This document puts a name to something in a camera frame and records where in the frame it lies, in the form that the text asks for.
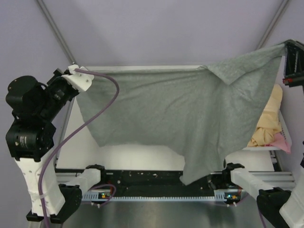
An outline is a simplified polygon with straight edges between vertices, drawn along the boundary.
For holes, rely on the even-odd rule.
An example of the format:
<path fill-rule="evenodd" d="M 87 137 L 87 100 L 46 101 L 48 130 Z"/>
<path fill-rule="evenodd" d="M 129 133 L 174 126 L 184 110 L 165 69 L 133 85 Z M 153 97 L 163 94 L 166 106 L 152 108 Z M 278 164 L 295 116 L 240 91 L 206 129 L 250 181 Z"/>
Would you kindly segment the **grey t shirt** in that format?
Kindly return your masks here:
<path fill-rule="evenodd" d="M 99 146 L 166 146 L 185 160 L 181 182 L 218 171 L 249 143 L 273 90 L 284 44 L 196 69 L 111 72 L 76 97 Z"/>

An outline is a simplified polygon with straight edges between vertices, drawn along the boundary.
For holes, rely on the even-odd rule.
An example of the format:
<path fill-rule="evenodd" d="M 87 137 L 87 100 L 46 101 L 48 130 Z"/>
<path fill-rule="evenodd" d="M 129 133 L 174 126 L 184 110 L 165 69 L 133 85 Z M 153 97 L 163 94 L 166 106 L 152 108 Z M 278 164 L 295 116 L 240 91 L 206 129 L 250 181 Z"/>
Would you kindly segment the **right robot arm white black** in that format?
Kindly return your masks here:
<path fill-rule="evenodd" d="M 285 41 L 284 85 L 304 86 L 304 45 L 295 40 Z M 241 164 L 228 163 L 222 171 L 222 183 L 227 188 L 235 185 L 256 200 L 260 213 L 275 228 L 304 226 L 304 161 L 301 176 L 292 191 L 274 187 L 252 175 Z"/>

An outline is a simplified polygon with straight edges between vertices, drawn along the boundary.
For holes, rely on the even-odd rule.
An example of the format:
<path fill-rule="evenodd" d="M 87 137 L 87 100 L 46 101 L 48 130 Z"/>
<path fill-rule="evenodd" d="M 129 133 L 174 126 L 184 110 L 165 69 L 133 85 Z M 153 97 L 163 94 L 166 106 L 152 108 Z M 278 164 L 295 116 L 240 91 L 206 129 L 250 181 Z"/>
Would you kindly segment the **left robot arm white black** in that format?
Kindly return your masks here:
<path fill-rule="evenodd" d="M 21 76 L 8 86 L 6 102 L 14 121 L 6 134 L 12 158 L 21 169 L 32 201 L 27 220 L 46 225 L 63 224 L 80 206 L 82 196 L 93 186 L 103 188 L 108 177 L 101 165 L 90 165 L 72 181 L 59 184 L 53 158 L 53 119 L 65 104 L 86 91 L 93 77 L 57 69 L 46 83 Z"/>

